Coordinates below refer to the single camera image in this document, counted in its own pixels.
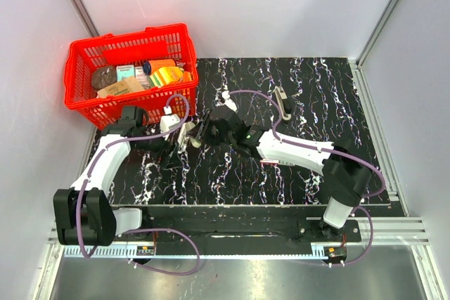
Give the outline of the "beige stapler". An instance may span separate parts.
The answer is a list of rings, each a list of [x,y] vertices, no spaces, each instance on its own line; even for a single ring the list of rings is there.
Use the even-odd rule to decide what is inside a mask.
[[[282,113],[282,120],[287,123],[292,119],[293,106],[289,97],[282,86],[276,86],[274,89],[276,100]]]
[[[181,126],[176,140],[177,152],[179,154],[185,152],[189,145],[192,145],[194,148],[200,148],[202,141],[198,136],[199,131],[200,124],[194,122],[186,122]]]

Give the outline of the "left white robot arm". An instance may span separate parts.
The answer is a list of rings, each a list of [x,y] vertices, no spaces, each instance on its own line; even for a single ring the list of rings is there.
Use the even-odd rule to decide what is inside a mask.
[[[104,128],[98,148],[81,176],[70,188],[59,189],[53,196],[59,243],[77,245],[82,240],[85,245],[107,247],[126,232],[140,241],[150,237],[153,225],[139,208],[113,209],[108,196],[120,166],[134,146],[158,151],[169,132],[180,125],[180,116],[170,107],[165,107],[164,112],[160,120],[162,135],[157,138],[144,135],[149,116],[135,106],[124,107],[120,118]]]

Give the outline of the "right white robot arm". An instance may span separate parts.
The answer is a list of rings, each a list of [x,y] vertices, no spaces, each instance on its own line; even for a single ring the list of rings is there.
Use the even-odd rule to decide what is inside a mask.
[[[328,205],[320,223],[323,238],[335,241],[345,232],[347,218],[360,205],[372,173],[332,142],[314,142],[281,134],[262,126],[247,125],[225,105],[209,110],[190,130],[191,143],[228,145],[246,158],[262,162],[303,167],[323,177]]]

